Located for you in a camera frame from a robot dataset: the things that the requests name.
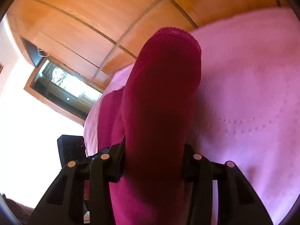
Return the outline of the wooden framed window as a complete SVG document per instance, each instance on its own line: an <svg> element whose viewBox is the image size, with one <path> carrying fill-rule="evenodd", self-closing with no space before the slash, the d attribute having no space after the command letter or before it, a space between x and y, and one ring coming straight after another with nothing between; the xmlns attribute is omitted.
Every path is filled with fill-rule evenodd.
<svg viewBox="0 0 300 225"><path fill-rule="evenodd" d="M84 125L104 89L62 64L45 56L30 77L24 90L64 117Z"/></svg>

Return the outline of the dark red cloth garment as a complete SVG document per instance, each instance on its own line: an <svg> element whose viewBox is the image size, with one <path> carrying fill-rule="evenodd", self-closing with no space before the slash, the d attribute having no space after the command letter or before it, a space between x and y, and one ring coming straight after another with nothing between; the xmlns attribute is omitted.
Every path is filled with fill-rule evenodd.
<svg viewBox="0 0 300 225"><path fill-rule="evenodd" d="M125 141L123 177L110 184L117 224L180 224L182 179L201 49L186 31L164 27L142 47L125 85L114 79L84 125L88 155Z"/></svg>

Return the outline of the pink bed sheet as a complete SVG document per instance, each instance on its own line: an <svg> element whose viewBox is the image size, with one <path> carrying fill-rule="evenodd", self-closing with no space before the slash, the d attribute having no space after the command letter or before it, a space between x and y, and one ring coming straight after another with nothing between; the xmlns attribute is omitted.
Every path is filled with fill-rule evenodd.
<svg viewBox="0 0 300 225"><path fill-rule="evenodd" d="M185 144L215 163L234 162L280 224L299 196L299 21L290 8L270 8L189 34L201 49L201 79ZM107 88L114 79L125 85L133 66ZM180 224L192 191L184 184Z"/></svg>

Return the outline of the orange wooden wardrobe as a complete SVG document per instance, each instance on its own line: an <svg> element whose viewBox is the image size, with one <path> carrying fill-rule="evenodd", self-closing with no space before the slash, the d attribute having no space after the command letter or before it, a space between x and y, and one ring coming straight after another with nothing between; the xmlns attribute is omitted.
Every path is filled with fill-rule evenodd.
<svg viewBox="0 0 300 225"><path fill-rule="evenodd" d="M236 14L287 5L286 0L15 0L7 19L17 43L28 40L105 88L162 27L192 31Z"/></svg>

